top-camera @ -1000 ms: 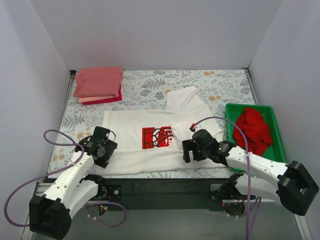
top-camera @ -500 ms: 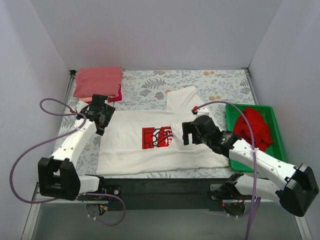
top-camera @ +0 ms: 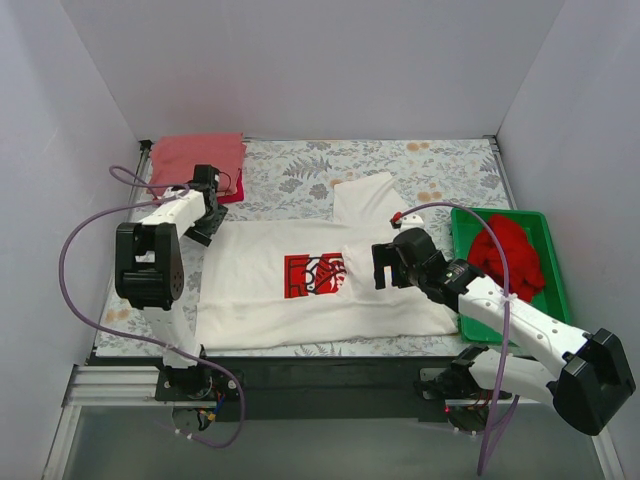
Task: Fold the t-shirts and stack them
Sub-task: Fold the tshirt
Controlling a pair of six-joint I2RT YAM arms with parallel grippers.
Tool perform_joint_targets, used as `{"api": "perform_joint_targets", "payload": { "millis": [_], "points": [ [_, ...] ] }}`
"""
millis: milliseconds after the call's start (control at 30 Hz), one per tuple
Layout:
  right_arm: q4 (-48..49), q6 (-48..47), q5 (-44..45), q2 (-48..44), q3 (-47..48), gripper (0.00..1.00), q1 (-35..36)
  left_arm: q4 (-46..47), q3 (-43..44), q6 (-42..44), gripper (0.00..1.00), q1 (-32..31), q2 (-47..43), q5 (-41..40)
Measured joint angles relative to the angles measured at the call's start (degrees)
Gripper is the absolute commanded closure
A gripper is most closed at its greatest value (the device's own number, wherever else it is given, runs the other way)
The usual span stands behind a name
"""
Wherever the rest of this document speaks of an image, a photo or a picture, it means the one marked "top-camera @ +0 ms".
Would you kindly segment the white printed t-shirt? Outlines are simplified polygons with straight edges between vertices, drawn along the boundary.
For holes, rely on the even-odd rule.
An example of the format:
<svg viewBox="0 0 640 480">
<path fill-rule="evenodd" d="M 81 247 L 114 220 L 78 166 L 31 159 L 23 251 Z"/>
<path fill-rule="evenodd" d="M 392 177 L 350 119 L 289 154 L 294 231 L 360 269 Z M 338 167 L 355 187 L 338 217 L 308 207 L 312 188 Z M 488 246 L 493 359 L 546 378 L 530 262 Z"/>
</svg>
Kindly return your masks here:
<svg viewBox="0 0 640 480">
<path fill-rule="evenodd" d="M 329 220 L 224 223 L 204 255 L 197 340 L 221 351 L 456 333 L 456 314 L 418 289 L 374 285 L 371 247 L 406 207 L 383 172 L 336 185 Z"/>
</svg>

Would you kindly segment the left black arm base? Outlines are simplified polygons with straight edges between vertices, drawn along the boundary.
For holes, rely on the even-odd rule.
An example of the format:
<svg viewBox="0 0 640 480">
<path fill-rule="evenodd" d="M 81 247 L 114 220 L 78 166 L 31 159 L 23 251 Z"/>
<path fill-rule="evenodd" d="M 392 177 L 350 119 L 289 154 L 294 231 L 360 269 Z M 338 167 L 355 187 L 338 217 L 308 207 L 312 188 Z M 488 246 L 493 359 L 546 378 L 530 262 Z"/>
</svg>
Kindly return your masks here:
<svg viewBox="0 0 640 480">
<path fill-rule="evenodd" d="M 178 433 L 192 438 L 210 433 L 218 422 L 236 420 L 244 374 L 232 370 L 233 378 L 197 364 L 186 369 L 158 367 L 154 400 L 171 407 L 171 423 Z"/>
</svg>

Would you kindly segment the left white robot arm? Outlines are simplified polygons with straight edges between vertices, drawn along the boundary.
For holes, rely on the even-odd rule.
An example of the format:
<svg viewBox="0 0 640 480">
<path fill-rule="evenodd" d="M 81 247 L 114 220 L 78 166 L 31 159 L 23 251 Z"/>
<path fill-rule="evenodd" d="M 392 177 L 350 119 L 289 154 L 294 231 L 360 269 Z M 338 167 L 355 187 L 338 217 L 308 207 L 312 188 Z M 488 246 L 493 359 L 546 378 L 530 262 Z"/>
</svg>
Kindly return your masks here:
<svg viewBox="0 0 640 480">
<path fill-rule="evenodd" d="M 217 168 L 197 165 L 187 184 L 164 190 L 154 201 L 155 210 L 116 230 L 116 292 L 141 313 L 162 343 L 163 365 L 183 369 L 178 387 L 193 400 L 211 392 L 213 377 L 196 365 L 202 347 L 183 311 L 186 277 L 180 240 L 210 245 L 227 213 L 217 198 L 219 183 Z"/>
</svg>

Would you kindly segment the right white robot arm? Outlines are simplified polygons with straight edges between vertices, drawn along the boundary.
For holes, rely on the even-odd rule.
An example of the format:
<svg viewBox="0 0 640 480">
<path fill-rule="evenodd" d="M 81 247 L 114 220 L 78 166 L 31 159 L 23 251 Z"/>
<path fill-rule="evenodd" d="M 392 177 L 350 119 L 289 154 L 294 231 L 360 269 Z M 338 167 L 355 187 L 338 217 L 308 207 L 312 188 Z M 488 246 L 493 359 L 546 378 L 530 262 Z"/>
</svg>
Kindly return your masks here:
<svg viewBox="0 0 640 480">
<path fill-rule="evenodd" d="M 596 436 L 635 392 L 616 335 L 606 329 L 583 331 L 518 298 L 506 298 L 477 267 L 446 260 L 424 230 L 411 228 L 373 246 L 372 259 L 376 289 L 417 287 L 429 300 L 494 330 L 507 326 L 510 340 L 527 353 L 503 360 L 489 347 L 472 345 L 424 381 L 430 395 L 465 399 L 496 388 L 550 405 L 574 429 Z"/>
</svg>

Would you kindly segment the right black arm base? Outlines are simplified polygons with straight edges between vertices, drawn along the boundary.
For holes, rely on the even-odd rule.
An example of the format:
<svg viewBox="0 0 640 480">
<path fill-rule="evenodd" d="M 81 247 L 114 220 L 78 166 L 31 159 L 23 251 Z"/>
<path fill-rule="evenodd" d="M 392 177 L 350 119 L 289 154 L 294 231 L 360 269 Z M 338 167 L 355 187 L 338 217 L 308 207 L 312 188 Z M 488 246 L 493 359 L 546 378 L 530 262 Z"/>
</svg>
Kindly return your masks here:
<svg viewBox="0 0 640 480">
<path fill-rule="evenodd" d="M 444 405 L 447 421 L 460 431 L 479 435 L 487 424 L 492 389 L 486 389 L 471 377 L 470 367 L 488 347 L 471 346 L 459 354 L 444 370 L 431 378 L 413 383 L 416 394 L 423 400 L 463 400 L 466 404 Z"/>
</svg>

